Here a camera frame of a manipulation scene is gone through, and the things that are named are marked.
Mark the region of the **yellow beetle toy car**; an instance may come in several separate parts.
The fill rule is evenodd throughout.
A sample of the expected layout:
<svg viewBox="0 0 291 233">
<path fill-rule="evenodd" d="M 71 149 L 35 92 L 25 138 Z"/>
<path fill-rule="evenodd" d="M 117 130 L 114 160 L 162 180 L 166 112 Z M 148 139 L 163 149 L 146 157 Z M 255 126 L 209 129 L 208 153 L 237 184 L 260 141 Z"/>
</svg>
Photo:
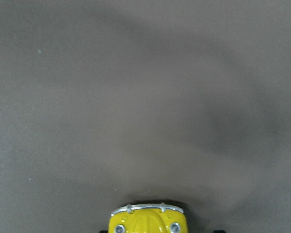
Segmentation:
<svg viewBox="0 0 291 233">
<path fill-rule="evenodd" d="M 184 210 L 166 203 L 128 204 L 112 211 L 109 233 L 187 233 Z"/>
</svg>

